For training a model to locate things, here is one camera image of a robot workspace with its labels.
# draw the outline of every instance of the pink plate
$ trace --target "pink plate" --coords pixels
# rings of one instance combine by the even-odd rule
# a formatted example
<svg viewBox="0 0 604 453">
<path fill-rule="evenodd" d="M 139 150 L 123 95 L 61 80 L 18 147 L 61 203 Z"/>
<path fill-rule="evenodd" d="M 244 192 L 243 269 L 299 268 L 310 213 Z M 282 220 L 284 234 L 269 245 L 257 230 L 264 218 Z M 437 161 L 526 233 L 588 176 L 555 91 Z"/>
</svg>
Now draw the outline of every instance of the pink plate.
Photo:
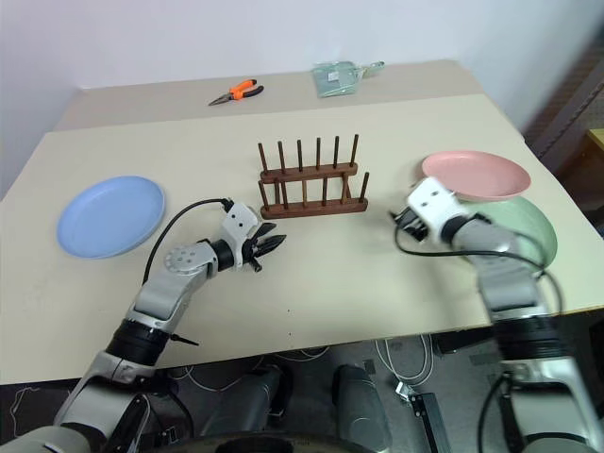
<svg viewBox="0 0 604 453">
<path fill-rule="evenodd" d="M 459 198 L 471 201 L 506 200 L 530 186 L 530 176 L 520 165 L 481 151 L 432 154 L 424 159 L 422 170 Z"/>
</svg>

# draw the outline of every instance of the wooden peg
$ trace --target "wooden peg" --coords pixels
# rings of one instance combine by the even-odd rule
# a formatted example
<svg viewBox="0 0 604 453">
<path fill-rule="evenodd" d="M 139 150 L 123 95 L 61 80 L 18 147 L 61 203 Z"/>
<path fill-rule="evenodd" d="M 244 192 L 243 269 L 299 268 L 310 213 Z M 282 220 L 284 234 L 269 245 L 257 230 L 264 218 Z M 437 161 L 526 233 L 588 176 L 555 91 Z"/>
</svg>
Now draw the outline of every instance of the wooden peg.
<svg viewBox="0 0 604 453">
<path fill-rule="evenodd" d="M 340 147 L 340 137 L 336 135 L 336 143 L 333 145 L 333 168 L 338 166 L 338 148 Z"/>
<path fill-rule="evenodd" d="M 321 137 L 317 137 L 317 170 L 321 165 Z"/>
<path fill-rule="evenodd" d="M 350 166 L 352 167 L 355 163 L 355 157 L 357 156 L 357 143 L 359 142 L 359 134 L 355 134 L 355 141 L 352 142 L 352 156 L 350 157 Z"/>
<path fill-rule="evenodd" d="M 281 203 L 281 195 L 279 194 L 279 183 L 275 183 L 275 204 L 278 205 Z"/>
<path fill-rule="evenodd" d="M 321 199 L 321 204 L 325 206 L 327 204 L 327 178 L 323 178 L 323 198 Z"/>
<path fill-rule="evenodd" d="M 302 179 L 302 207 L 305 208 L 307 206 L 306 203 L 306 179 Z"/>
<path fill-rule="evenodd" d="M 342 198 L 340 199 L 341 204 L 344 204 L 346 202 L 346 192 L 347 191 L 348 191 L 348 175 L 344 175 L 343 186 L 342 186 Z"/>
<path fill-rule="evenodd" d="M 298 140 L 298 171 L 302 171 L 302 141 Z"/>
<path fill-rule="evenodd" d="M 288 209 L 290 205 L 287 202 L 287 191 L 285 190 L 284 182 L 281 182 L 281 191 L 283 192 L 283 208 Z"/>
<path fill-rule="evenodd" d="M 359 203 L 362 203 L 365 199 L 365 191 L 367 190 L 367 181 L 369 181 L 369 172 L 365 172 L 365 177 L 362 179 L 361 196 L 359 197 Z"/>
<path fill-rule="evenodd" d="M 277 146 L 279 147 L 279 160 L 281 161 L 281 173 L 285 175 L 285 158 L 283 157 L 283 143 L 281 140 L 277 142 Z"/>
<path fill-rule="evenodd" d="M 266 210 L 269 210 L 268 199 L 266 198 L 266 192 L 264 191 L 264 184 L 262 184 L 262 181 L 258 181 L 258 187 L 260 187 L 260 195 L 262 195 L 262 204 Z"/>
<path fill-rule="evenodd" d="M 262 161 L 262 170 L 264 173 L 268 172 L 268 167 L 266 166 L 266 157 L 264 156 L 264 148 L 262 147 L 262 143 L 258 143 L 258 149 L 260 151 L 260 160 Z"/>
</svg>

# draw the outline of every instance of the orange pliers handle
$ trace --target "orange pliers handle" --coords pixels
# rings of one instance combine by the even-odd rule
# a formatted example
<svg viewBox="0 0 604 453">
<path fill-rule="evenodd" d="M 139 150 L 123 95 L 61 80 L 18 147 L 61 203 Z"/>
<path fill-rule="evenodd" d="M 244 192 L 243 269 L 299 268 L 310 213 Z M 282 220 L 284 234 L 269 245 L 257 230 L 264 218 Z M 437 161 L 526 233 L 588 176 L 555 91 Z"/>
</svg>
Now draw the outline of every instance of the orange pliers handle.
<svg viewBox="0 0 604 453">
<path fill-rule="evenodd" d="M 240 99 L 244 99 L 245 97 L 252 97 L 256 94 L 260 94 L 264 87 L 262 85 L 256 87 L 254 90 L 246 91 L 248 88 L 252 88 L 256 85 L 258 81 L 255 78 L 251 78 L 246 80 L 245 82 L 240 83 L 236 87 L 231 88 L 228 92 L 230 92 L 231 99 L 239 101 Z"/>
</svg>

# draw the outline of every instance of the blue plate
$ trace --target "blue plate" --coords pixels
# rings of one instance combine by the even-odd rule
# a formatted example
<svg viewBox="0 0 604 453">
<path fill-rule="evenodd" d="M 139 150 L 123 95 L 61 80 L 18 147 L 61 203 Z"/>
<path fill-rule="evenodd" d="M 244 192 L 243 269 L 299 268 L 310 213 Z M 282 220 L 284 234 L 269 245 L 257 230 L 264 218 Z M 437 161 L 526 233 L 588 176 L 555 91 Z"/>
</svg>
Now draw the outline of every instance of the blue plate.
<svg viewBox="0 0 604 453">
<path fill-rule="evenodd" d="M 72 200 L 60 216 L 57 240 L 76 257 L 114 257 L 151 236 L 163 210 L 163 192 L 155 182 L 140 176 L 113 177 Z"/>
</svg>

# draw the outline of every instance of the green plate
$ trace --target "green plate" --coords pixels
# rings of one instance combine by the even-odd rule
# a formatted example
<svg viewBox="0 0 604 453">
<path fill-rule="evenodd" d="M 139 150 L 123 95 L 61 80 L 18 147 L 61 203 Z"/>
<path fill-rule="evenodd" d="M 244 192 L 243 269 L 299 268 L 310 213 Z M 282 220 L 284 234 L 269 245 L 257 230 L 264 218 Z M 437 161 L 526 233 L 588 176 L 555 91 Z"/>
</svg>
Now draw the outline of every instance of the green plate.
<svg viewBox="0 0 604 453">
<path fill-rule="evenodd" d="M 547 217 L 522 196 L 510 200 L 472 203 L 462 201 L 470 211 L 480 212 L 503 227 L 529 235 L 539 241 L 545 251 L 545 266 L 551 264 L 558 252 L 556 231 Z M 541 262 L 541 253 L 530 241 L 520 238 L 520 253 L 531 260 Z"/>
</svg>

